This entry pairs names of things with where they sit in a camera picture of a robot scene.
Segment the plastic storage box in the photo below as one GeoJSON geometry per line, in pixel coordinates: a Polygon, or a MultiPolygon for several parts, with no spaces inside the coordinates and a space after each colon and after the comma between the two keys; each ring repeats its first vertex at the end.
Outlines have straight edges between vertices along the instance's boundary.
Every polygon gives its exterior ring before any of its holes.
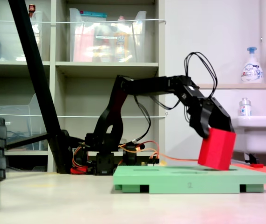
{"type": "MultiPolygon", "coordinates": [[[[5,119],[8,143],[46,132],[35,94],[29,105],[0,106],[0,117],[5,119]]],[[[44,140],[11,150],[42,151],[47,147],[48,143],[44,140]]]]}
{"type": "MultiPolygon", "coordinates": [[[[33,32],[43,61],[50,59],[50,24],[43,12],[34,12],[31,18],[33,32]]],[[[14,22],[0,22],[0,60],[26,61],[14,22]]]]}
{"type": "MultiPolygon", "coordinates": [[[[139,12],[135,20],[144,20],[139,12]]],[[[83,22],[79,10],[70,8],[72,62],[145,62],[145,21],[83,22]]]]}

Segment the black robotic arm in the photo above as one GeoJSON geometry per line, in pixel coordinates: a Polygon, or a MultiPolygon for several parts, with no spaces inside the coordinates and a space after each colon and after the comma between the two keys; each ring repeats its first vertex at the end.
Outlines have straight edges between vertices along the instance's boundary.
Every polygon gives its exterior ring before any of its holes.
{"type": "Polygon", "coordinates": [[[204,139],[209,137],[209,126],[234,132],[229,114],[214,97],[205,97],[187,76],[154,77],[133,80],[117,76],[109,104],[100,116],[94,133],[88,133],[85,143],[89,151],[97,151],[98,175],[113,173],[114,156],[123,133],[121,108],[127,95],[156,96],[173,93],[188,108],[190,126],[204,139]]]}

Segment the white sink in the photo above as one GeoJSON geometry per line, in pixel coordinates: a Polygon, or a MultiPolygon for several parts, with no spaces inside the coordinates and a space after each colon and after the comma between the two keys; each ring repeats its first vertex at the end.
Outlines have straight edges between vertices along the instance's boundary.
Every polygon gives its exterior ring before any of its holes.
{"type": "Polygon", "coordinates": [[[266,154],[266,116],[239,116],[232,124],[237,133],[235,151],[266,154]]]}
{"type": "Polygon", "coordinates": [[[244,128],[266,127],[266,116],[239,116],[237,126],[244,128]]]}

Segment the white floor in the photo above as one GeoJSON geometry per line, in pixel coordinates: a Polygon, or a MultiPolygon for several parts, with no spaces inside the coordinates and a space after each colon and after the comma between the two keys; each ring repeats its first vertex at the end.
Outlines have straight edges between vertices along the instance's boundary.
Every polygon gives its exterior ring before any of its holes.
{"type": "Polygon", "coordinates": [[[266,224],[265,193],[114,192],[111,176],[8,173],[0,224],[266,224]]]}

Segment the green board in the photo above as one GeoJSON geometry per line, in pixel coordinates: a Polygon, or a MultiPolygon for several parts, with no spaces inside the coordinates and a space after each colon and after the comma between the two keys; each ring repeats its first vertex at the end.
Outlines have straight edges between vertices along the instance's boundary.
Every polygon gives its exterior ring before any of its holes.
{"type": "Polygon", "coordinates": [[[123,193],[207,194],[263,192],[266,173],[231,166],[229,171],[202,166],[119,166],[115,190],[123,193]]]}

